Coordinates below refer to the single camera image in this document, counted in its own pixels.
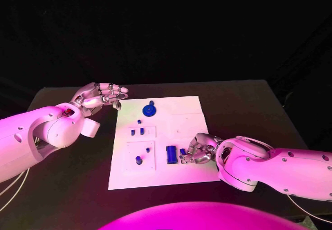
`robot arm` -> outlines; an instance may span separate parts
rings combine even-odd
[[[220,179],[243,191],[252,192],[260,181],[283,194],[332,200],[332,153],[275,149],[246,137],[223,140],[198,133],[181,159],[216,160]]]
[[[109,83],[86,85],[70,103],[44,107],[0,120],[0,182],[21,174],[58,149],[70,146],[80,134],[94,137],[100,123],[87,117],[113,105],[129,90]]]

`white board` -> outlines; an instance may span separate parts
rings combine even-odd
[[[155,102],[156,115],[146,117],[143,107]],[[109,189],[149,187],[220,181],[217,164],[182,164],[179,150],[188,149],[194,136],[208,133],[200,97],[169,97],[122,101],[117,114],[116,139]],[[151,153],[146,146],[155,145]],[[178,164],[166,163],[166,146],[177,146]],[[136,156],[143,155],[142,165]]]

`robotic hand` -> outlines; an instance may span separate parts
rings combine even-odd
[[[21,174],[58,149],[70,146],[80,134],[94,137],[100,123],[87,117],[103,105],[120,110],[129,90],[109,83],[91,83],[70,103],[44,107],[0,120],[0,182]]]
[[[252,192],[260,181],[283,194],[332,201],[330,152],[275,149],[247,137],[223,140],[198,133],[181,159],[197,164],[216,161],[220,179],[243,191]]]

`dark table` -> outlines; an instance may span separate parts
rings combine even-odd
[[[265,80],[125,86],[130,99],[198,95],[210,133],[221,138],[247,136],[275,147],[306,149]],[[68,102],[77,90],[44,88],[29,111]],[[263,183],[252,193],[223,181],[109,191],[117,111],[106,106],[91,119],[102,123],[96,137],[81,135],[31,168],[25,186],[0,213],[2,229],[97,229],[135,211],[184,201],[233,203],[291,219],[305,216],[288,196]],[[0,184],[0,191],[12,181]],[[18,186],[2,196],[0,205]],[[314,214],[331,214],[332,203],[295,200]]]

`blue knob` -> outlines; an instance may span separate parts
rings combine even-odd
[[[143,160],[140,159],[140,156],[136,157],[136,164],[142,164]]]
[[[145,106],[143,108],[143,114],[145,116],[153,116],[156,114],[158,110],[155,107],[153,101],[151,101],[149,105]]]

